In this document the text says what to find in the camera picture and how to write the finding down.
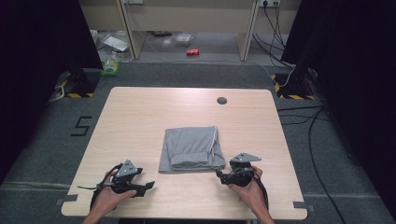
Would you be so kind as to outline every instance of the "folded gray pants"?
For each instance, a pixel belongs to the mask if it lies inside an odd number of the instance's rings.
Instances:
[[[216,126],[165,130],[160,172],[223,169],[225,160]]]

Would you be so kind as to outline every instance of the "red object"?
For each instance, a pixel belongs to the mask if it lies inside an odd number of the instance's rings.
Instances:
[[[187,56],[191,56],[191,55],[199,55],[199,50],[198,49],[188,49]]]

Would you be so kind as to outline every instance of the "black curtain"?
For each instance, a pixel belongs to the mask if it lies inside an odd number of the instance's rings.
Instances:
[[[1,183],[34,134],[60,74],[102,64],[78,0],[2,1],[0,49]]]
[[[392,0],[303,0],[282,60],[318,72],[326,105],[396,219],[394,8]]]

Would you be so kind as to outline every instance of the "human hand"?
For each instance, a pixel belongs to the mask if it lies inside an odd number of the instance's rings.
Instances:
[[[252,166],[252,168],[256,171],[256,178],[260,179],[262,177],[262,170],[256,166]],[[239,195],[238,201],[244,202],[256,215],[261,224],[274,223],[265,205],[262,189],[255,180],[252,179],[245,187],[229,184],[228,188]]]
[[[110,177],[116,172],[113,172],[106,181],[110,181]],[[84,219],[83,224],[97,223],[102,217],[114,210],[116,206],[127,198],[135,196],[136,190],[128,190],[121,194],[115,193],[111,187],[105,187],[101,190],[93,203],[91,212]]]

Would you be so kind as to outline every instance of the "table top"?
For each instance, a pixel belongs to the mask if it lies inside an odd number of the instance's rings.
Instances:
[[[217,102],[225,97],[227,104]],[[128,199],[109,217],[256,219],[238,196],[221,185],[215,172],[160,174],[159,164],[166,129],[217,126],[226,168],[241,153],[261,157],[270,213],[274,219],[304,219],[305,209],[294,208],[303,195],[288,145],[267,90],[117,87],[109,94],[68,195],[65,216],[89,213],[92,191],[105,173],[127,159],[143,173],[136,184],[155,181],[144,197]]]

